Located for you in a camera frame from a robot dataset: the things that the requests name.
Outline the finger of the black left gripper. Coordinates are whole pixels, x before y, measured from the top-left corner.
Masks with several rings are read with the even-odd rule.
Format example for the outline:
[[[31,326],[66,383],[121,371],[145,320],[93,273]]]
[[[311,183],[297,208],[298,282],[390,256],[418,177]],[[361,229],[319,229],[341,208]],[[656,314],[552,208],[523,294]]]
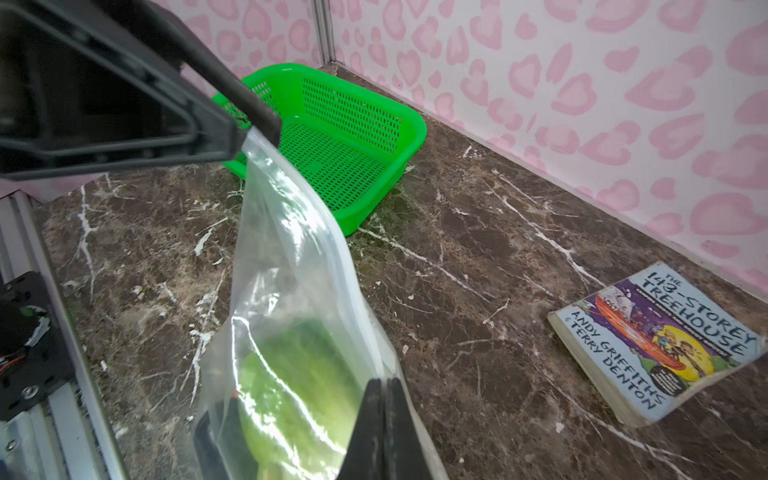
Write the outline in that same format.
[[[152,1],[1,5],[1,175],[7,180],[225,161],[245,140],[189,67],[273,145],[282,122]]]

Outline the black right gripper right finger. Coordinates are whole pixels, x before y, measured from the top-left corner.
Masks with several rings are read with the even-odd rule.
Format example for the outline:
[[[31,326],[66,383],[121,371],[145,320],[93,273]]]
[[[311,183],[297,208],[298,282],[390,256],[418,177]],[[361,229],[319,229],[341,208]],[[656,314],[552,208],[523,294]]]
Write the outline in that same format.
[[[389,480],[431,480],[410,413],[402,383],[388,379],[384,391],[383,478]]]

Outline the green cabbage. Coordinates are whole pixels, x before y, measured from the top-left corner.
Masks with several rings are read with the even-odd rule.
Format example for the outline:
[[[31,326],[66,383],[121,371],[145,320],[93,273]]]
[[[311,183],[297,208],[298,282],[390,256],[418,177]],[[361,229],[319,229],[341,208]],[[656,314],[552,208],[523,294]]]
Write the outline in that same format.
[[[338,476],[363,389],[322,323],[261,341],[240,367],[237,391],[258,479]]]

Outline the clear zip top bag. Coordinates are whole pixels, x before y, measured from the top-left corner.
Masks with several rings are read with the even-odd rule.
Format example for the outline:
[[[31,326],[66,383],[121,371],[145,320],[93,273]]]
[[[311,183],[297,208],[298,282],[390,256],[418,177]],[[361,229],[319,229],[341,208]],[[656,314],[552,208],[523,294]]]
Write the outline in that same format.
[[[201,477],[445,478],[330,210],[258,130],[243,150],[230,314],[202,360]]]

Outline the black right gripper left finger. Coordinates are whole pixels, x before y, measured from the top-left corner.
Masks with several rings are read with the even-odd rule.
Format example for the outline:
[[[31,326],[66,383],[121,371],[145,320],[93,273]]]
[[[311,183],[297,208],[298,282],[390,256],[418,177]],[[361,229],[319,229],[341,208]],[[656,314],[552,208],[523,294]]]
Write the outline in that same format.
[[[383,478],[384,400],[382,382],[372,379],[363,400],[337,480]]]

